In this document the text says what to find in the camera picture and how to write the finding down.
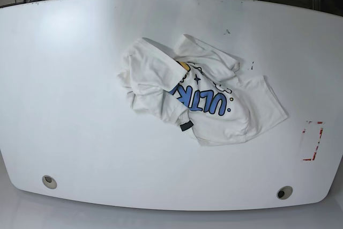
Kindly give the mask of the white printed T-shirt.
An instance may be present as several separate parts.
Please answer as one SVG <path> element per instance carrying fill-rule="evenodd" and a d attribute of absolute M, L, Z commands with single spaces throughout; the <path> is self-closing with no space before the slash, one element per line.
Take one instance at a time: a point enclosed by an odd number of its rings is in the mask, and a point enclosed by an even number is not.
<path fill-rule="evenodd" d="M 288 118 L 264 76 L 238 77 L 239 61 L 190 35 L 170 54 L 133 43 L 118 74 L 136 113 L 175 125 L 202 146 L 241 144 Z"/>

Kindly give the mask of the red tape rectangle marking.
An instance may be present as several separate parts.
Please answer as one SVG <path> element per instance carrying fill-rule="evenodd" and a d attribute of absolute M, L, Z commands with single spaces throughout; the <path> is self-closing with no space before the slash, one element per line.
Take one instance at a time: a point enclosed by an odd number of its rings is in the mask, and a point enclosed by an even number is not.
<path fill-rule="evenodd" d="M 314 161 L 323 134 L 324 122 L 306 121 L 300 140 L 301 161 Z"/>

